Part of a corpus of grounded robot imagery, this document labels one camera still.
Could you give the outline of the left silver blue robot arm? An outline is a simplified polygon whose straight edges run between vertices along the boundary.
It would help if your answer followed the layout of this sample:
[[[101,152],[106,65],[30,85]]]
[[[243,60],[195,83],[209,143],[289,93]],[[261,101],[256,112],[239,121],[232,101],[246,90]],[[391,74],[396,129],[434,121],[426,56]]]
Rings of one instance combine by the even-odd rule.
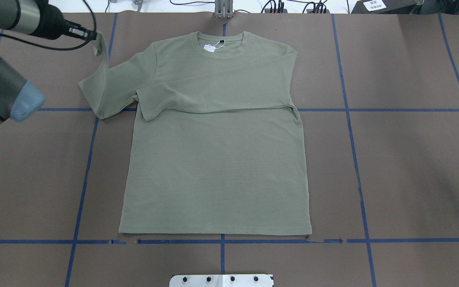
[[[96,17],[92,9],[89,12],[92,29],[66,20],[60,9],[47,0],[0,0],[0,29],[47,40],[57,40],[63,35],[82,40],[80,45],[67,48],[71,51],[96,39]],[[0,37],[39,47],[11,35],[0,33]],[[0,56],[0,125],[9,119],[22,122],[44,103],[43,93]]]

